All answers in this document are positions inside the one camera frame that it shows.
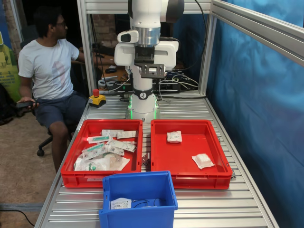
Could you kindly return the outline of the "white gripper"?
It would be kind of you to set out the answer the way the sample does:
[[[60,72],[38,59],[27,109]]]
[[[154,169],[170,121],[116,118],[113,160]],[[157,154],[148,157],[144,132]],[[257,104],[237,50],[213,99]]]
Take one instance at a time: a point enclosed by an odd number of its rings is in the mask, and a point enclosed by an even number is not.
[[[154,63],[164,64],[166,68],[172,69],[176,66],[176,52],[178,41],[161,41],[155,46]],[[135,60],[135,44],[118,43],[115,47],[114,62],[117,66],[131,66]]]

